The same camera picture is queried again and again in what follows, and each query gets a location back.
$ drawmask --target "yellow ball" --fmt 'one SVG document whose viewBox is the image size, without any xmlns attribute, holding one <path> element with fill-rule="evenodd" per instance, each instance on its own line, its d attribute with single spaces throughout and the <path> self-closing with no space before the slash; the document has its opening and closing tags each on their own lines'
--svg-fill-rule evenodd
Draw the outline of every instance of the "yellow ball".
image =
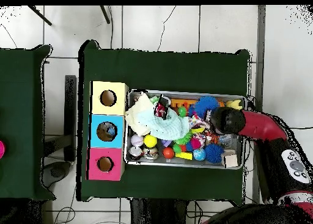
<svg viewBox="0 0 313 224">
<path fill-rule="evenodd" d="M 148 148 L 152 148 L 154 147 L 158 142 L 158 139 L 155 138 L 154 136 L 148 134 L 144 137 L 144 144 L 148 147 Z"/>
</svg>

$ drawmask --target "metal tray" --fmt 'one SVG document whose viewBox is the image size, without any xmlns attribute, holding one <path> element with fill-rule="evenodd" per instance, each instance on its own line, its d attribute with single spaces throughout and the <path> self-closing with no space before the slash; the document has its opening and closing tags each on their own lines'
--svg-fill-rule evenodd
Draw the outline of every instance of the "metal tray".
<svg viewBox="0 0 313 224">
<path fill-rule="evenodd" d="M 142 90 L 130 90 L 127 95 L 127 105 L 131 107 L 134 104 L 134 98 L 140 95 Z M 193 99 L 198 100 L 202 96 L 214 96 L 221 101 L 230 101 L 235 99 L 242 100 L 244 109 L 247 108 L 248 100 L 244 96 L 236 96 L 236 95 L 217 95 L 217 94 L 202 94 L 202 93 L 188 93 L 188 92 L 167 92 L 167 91 L 158 91 L 158 90 L 146 90 L 146 94 L 149 98 L 163 94 L 168 98 L 175 98 L 175 99 Z M 138 161 L 133 161 L 130 159 L 128 155 L 128 150 L 131 148 L 130 138 L 134 134 L 133 130 L 128 126 L 127 122 L 125 124 L 125 143 L 124 143 L 124 159 L 126 163 L 133 164 L 133 165 L 156 165 L 156 166 L 171 166 L 171 167 L 193 167 L 193 168 L 220 168 L 220 169 L 230 169 L 236 170 L 243 166 L 244 161 L 244 150 L 243 150 L 243 143 L 245 142 L 245 138 L 242 136 L 233 135 L 231 149 L 236 151 L 237 160 L 238 160 L 238 167 L 229 167 L 225 168 L 222 163 L 211 163 L 206 160 L 204 161 L 197 161 L 195 159 L 188 160 L 188 159 L 181 159 L 179 157 L 173 157 L 172 159 L 166 159 L 163 154 L 164 146 L 161 143 L 161 140 L 158 140 L 156 147 L 158 148 L 159 156 L 158 159 L 149 160 L 145 159 L 144 157 L 140 158 Z"/>
</svg>

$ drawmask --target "pink box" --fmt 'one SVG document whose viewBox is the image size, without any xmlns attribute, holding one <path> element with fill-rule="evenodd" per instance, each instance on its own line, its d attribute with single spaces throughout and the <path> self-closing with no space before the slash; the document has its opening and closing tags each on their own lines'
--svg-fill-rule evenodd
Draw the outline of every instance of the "pink box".
<svg viewBox="0 0 313 224">
<path fill-rule="evenodd" d="M 124 171 L 123 149 L 121 148 L 90 148 L 89 180 L 119 181 Z M 101 157 L 109 157 L 113 161 L 113 167 L 108 172 L 98 168 L 98 160 Z"/>
</svg>

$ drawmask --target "stacked boxes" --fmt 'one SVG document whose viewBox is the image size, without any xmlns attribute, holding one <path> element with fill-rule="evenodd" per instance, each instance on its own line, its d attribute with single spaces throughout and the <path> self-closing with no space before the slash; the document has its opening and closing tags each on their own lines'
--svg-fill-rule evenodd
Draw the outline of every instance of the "stacked boxes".
<svg viewBox="0 0 313 224">
<path fill-rule="evenodd" d="M 90 82 L 86 179 L 119 181 L 123 174 L 127 91 L 124 83 Z"/>
</svg>

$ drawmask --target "green table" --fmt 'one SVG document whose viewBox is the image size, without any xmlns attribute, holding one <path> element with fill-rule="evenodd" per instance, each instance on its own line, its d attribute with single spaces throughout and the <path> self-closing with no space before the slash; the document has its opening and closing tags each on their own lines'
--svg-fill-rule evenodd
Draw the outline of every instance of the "green table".
<svg viewBox="0 0 313 224">
<path fill-rule="evenodd" d="M 40 182 L 43 151 L 41 67 L 51 46 L 0 49 L 0 198 L 51 200 Z"/>
<path fill-rule="evenodd" d="M 81 199 L 225 199 L 241 204 L 243 168 L 221 170 L 127 164 L 118 182 L 86 180 L 89 82 L 124 82 L 130 89 L 245 96 L 248 60 L 246 50 L 236 54 L 144 52 L 99 49 L 93 40 L 85 42 L 79 50 L 78 134 L 82 132 L 82 135 L 78 146 L 82 146 L 82 150 L 78 156 L 77 180 Z"/>
</svg>

